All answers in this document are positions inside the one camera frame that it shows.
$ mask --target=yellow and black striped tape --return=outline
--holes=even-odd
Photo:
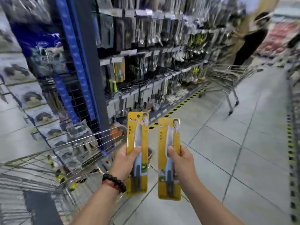
[[[297,171],[297,160],[296,160],[296,150],[293,143],[293,130],[291,125],[291,117],[287,115],[287,143],[288,143],[288,154],[289,154],[289,164],[290,164],[290,209],[291,209],[291,221],[294,224],[300,224],[300,201],[299,201],[299,191],[298,191],[298,181],[296,176]]]
[[[206,84],[204,87],[202,87],[199,91],[195,92],[193,95],[191,95],[188,99],[183,101],[181,104],[179,104],[177,107],[175,107],[173,110],[171,110],[169,113],[165,114],[165,118],[169,117],[172,113],[174,113],[178,108],[182,107],[184,104],[186,104],[188,101],[190,101],[192,98],[197,96],[199,93],[206,90],[206,88],[210,85],[210,83]],[[154,129],[158,125],[158,122],[154,123],[152,126],[149,127],[149,131],[151,129]]]

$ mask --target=right hand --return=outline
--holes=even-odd
[[[197,180],[198,176],[192,153],[183,145],[180,146],[180,151],[181,153],[178,155],[172,146],[167,148],[168,157],[174,162],[174,169],[179,182],[185,184]]]

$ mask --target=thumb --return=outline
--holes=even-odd
[[[140,152],[142,151],[142,147],[141,146],[137,146],[133,149],[133,151],[128,155],[128,159],[131,162],[134,162],[134,160],[137,158],[137,156],[140,154]]]
[[[167,152],[168,152],[168,157],[170,157],[174,161],[176,161],[180,158],[180,156],[177,154],[177,152],[175,151],[175,149],[172,146],[169,146],[167,148]]]

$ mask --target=yellow cardboard packaging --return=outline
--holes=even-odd
[[[134,147],[141,146],[130,176],[126,181],[127,195],[146,193],[148,187],[148,132],[149,115],[145,112],[129,112],[127,120],[127,155]]]
[[[167,147],[173,146],[180,154],[180,120],[163,117],[159,119],[158,140],[158,198],[181,200],[181,187],[174,172],[173,160],[167,156]]]

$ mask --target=shopping cart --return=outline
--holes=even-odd
[[[229,94],[232,91],[236,99],[235,106],[239,104],[238,96],[235,92],[235,87],[245,78],[253,75],[255,71],[248,66],[212,64],[207,67],[205,79],[209,82],[216,83],[216,86],[210,87],[199,94],[199,98],[208,92],[224,91],[230,108],[229,114],[233,113]]]
[[[87,139],[96,140],[98,150],[80,168],[66,171],[65,165],[54,167],[52,156],[65,146],[90,144]],[[116,127],[0,164],[0,224],[69,224],[101,185],[106,172],[101,161],[108,156],[113,158],[125,139],[126,129]],[[126,199],[125,195],[119,196],[114,215]]]

